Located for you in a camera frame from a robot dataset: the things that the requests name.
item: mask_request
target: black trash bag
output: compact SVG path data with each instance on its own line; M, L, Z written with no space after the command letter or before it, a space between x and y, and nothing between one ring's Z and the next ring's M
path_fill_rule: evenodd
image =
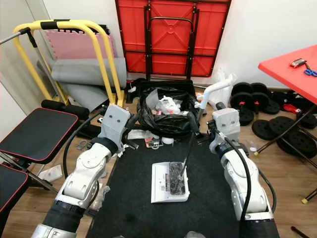
M155 135L176 138L182 137L191 132L189 119L183 115L153 115L151 109L146 104L146 97L153 91L158 90L158 98L163 96L181 100L180 110L192 112L197 118L199 109L195 108L196 97L186 91L171 87L150 87L145 89L139 99L137 110L139 113L139 123L142 129L149 130Z

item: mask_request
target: weight bench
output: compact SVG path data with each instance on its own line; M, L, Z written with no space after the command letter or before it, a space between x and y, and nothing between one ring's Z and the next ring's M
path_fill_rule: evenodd
M27 168L31 163L45 165L52 161L77 126L78 117L74 114L37 108L0 142L0 157L26 172L37 186L57 193Z
M0 237L11 209L29 186L27 173L0 164Z

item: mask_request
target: black floor mat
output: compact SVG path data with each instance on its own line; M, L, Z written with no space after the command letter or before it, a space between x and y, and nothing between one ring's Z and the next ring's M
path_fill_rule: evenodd
M183 161L188 140L148 149L135 140L137 151L127 149L115 164L109 180L111 191L93 220L88 238L183 238L189 231L206 238L237 238L230 187L220 158L208 144L195 143L188 162L189 199L178 203L151 204L152 164Z

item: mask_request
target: red folding table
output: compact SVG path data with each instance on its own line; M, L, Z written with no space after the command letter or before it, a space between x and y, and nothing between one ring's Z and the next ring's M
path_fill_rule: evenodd
M287 143L294 150L296 150L306 161L308 161L311 165L317 168L317 165L311 159L307 158L305 155L303 155L299 150L297 150L283 138L283 136L286 133L288 133L293 127L295 127L301 121L301 119L303 119L308 113L315 109L317 104L317 77L304 74L304 70L306 69L305 66L300 66L297 68L293 68L292 66L290 66L291 62L299 58L306 60L312 70L317 70L317 45L290 52L288 54L278 56L272 59L268 59L259 64L260 70L277 79L289 88L293 89L295 92L307 98L314 104L307 112L305 112L300 118L298 118L292 124L292 126L289 127L284 133L282 133L274 140L269 141L267 144L258 149L255 152L255 155L258 155L261 151L263 151L269 145L274 143L276 140L282 139L285 143ZM317 141L317 138L310 134L308 131L304 130L301 127L299 127L299 129L302 132L306 133L310 138ZM308 195L306 199L303 199L303 203L307 203L307 201L316 194L317 189L310 195Z

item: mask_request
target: weight plate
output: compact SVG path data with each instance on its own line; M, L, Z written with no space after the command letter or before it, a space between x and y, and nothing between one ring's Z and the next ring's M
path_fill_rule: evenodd
M237 93L253 93L253 89L249 83L237 83L233 86L231 95L235 95Z
M230 98L230 105L232 108L240 109L240 103L244 102L244 107L252 109L254 106L253 98L250 93L237 93Z
M282 139L278 139L276 142L277 142L278 147L281 148L287 154L295 155L295 156L298 156L301 158L303 157L299 153L297 153L292 147L290 147L288 144L286 144ZM317 151L313 151L310 153L303 153L303 154L307 158L313 158L317 154Z
M247 108L241 108L239 112L240 125L245 126L250 124L254 119L254 113Z
M277 114L280 110L279 104L272 99L268 100L268 105L265 108L262 108L262 112L267 114Z
M272 132L274 132L276 135L280 135L284 131L286 131L293 123L294 120L290 118L276 117L268 122L268 126Z
M273 140L276 138L276 134L274 134L268 126L267 120L256 120L252 124L253 133L263 140Z
M290 131L287 134L289 143L303 154L317 151L316 143L308 135L300 131Z
M317 119L313 114L307 114L302 120L301 120L301 125L304 128L307 129L314 129L317 125Z
M255 93L264 93L268 96L270 95L270 92L268 91L266 85L263 83L251 83L250 86Z
M252 93L254 103L259 103L259 109L263 109L268 105L268 96L265 93Z

